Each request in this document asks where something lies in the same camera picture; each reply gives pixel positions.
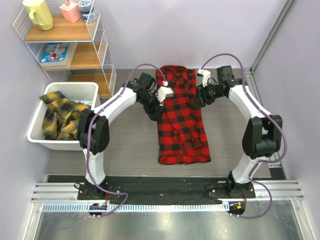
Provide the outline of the red black plaid shirt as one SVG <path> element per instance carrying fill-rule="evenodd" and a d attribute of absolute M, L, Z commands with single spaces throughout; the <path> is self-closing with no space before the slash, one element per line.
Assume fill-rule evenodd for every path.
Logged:
<path fill-rule="evenodd" d="M 165 99 L 166 112 L 157 124 L 158 162 L 161 165 L 209 163 L 210 148 L 196 100 L 196 73 L 179 65 L 164 65 L 156 71 L 157 84 L 166 77 L 174 96 Z"/>

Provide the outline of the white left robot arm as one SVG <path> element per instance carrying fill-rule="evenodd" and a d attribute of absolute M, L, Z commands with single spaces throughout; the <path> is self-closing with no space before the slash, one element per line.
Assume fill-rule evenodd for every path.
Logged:
<path fill-rule="evenodd" d="M 172 97 L 174 91 L 166 80 L 157 88 L 155 83 L 151 75 L 143 72 L 139 78 L 127 80 L 116 95 L 101 106 L 80 113 L 76 138 L 85 156 L 86 175 L 84 183 L 74 184 L 78 200 L 100 200 L 108 193 L 104 151 L 110 142 L 110 124 L 119 114 L 140 103 L 152 121 L 161 120 L 166 110 L 164 101 Z"/>

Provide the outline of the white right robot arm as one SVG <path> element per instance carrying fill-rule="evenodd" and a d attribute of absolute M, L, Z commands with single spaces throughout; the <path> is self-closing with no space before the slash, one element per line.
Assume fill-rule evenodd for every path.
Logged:
<path fill-rule="evenodd" d="M 242 137 L 243 155 L 238 165 L 229 172 L 224 185 L 209 185 L 212 198 L 243 198 L 251 191 L 252 177 L 260 165 L 281 148 L 283 120 L 272 115 L 254 98 L 243 78 L 235 78 L 232 67 L 222 66 L 216 70 L 217 79 L 205 69 L 197 71 L 202 83 L 196 86 L 194 109 L 209 106 L 216 99 L 226 97 L 242 113 L 247 125 Z"/>

